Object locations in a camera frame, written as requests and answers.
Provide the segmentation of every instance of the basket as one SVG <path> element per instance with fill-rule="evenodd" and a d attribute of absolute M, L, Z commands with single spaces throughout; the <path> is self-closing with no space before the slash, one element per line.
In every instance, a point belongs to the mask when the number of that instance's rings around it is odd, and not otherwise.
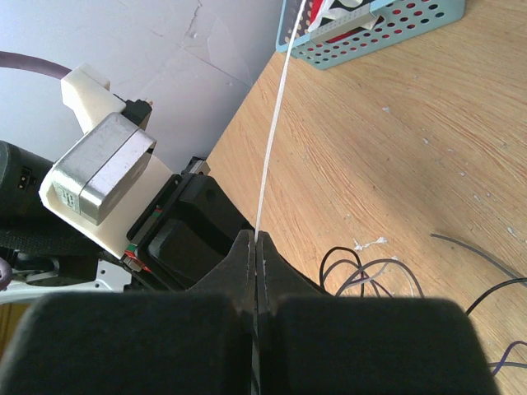
<path fill-rule="evenodd" d="M 465 0 L 364 0 L 346 16 L 308 32 L 313 2 L 305 5 L 291 55 L 325 70 L 463 17 Z M 284 0 L 277 51 L 286 52 L 301 0 Z M 371 30 L 360 26 L 375 23 Z"/>

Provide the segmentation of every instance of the white cable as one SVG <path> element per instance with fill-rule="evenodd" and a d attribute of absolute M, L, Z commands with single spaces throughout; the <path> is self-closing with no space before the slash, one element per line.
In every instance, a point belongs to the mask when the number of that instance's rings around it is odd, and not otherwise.
<path fill-rule="evenodd" d="M 277 129 L 278 115 L 280 114 L 280 107 L 282 106 L 283 90 L 286 85 L 287 67 L 289 66 L 289 58 L 293 49 L 296 31 L 300 25 L 300 18 L 304 13 L 305 0 L 302 0 L 300 10 L 296 16 L 295 27 L 292 30 L 289 45 L 287 46 L 286 61 L 283 65 L 282 78 L 280 79 L 280 86 L 278 87 L 277 103 L 274 106 L 273 121 L 271 122 L 271 130 L 269 131 L 269 139 L 267 141 L 267 150 L 265 151 L 265 161 L 263 162 L 262 183 L 260 185 L 260 197 L 258 201 L 258 211 L 256 213 L 256 228 L 254 230 L 254 242 L 258 241 L 258 232 L 260 230 L 260 218 L 262 216 L 262 206 L 264 205 L 265 184 L 267 183 L 267 173 L 269 167 L 269 158 L 271 157 L 271 148 L 273 148 L 274 133 Z"/>
<path fill-rule="evenodd" d="M 347 286 L 344 290 L 348 290 L 350 288 L 353 288 L 354 286 L 359 286 L 361 284 L 368 284 L 368 283 L 370 283 L 372 280 L 375 280 L 377 277 L 382 276 L 385 273 L 386 268 L 390 264 L 393 265 L 394 263 L 391 263 L 391 262 L 385 263 L 384 266 L 376 274 L 374 274 L 373 276 L 370 276 L 368 278 L 365 278 L 365 279 L 359 280 L 357 282 L 354 282 L 353 284 L 350 284 L 349 286 Z M 406 273 L 406 271 L 402 267 L 400 267 L 399 265 L 395 265 L 395 266 L 397 266 L 399 268 L 399 270 L 406 277 L 406 280 L 408 281 L 408 286 L 410 287 L 410 292 L 412 293 L 412 297 L 414 297 L 413 287 L 412 287 L 412 280 L 410 279 L 410 276 Z"/>

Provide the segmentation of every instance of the wood grain surface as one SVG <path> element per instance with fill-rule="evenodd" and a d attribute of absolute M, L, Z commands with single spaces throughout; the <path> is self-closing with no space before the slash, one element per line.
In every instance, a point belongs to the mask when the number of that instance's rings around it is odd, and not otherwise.
<path fill-rule="evenodd" d="M 426 295 L 464 309 L 508 279 L 436 232 L 527 275 L 526 22 L 525 0 L 468 0 L 461 21 L 327 71 L 291 60 L 262 219 L 290 263 L 318 282 L 328 249 L 382 236 L 363 262 L 398 257 Z M 273 56 L 208 160 L 253 224 L 283 61 Z M 329 290 L 351 272 L 335 270 Z M 380 282 L 409 295 L 395 267 Z M 527 340 L 526 300 L 513 285 L 474 310 L 489 361 Z M 509 360 L 527 363 L 526 348 Z M 524 394 L 527 370 L 503 368 L 497 382 Z"/>

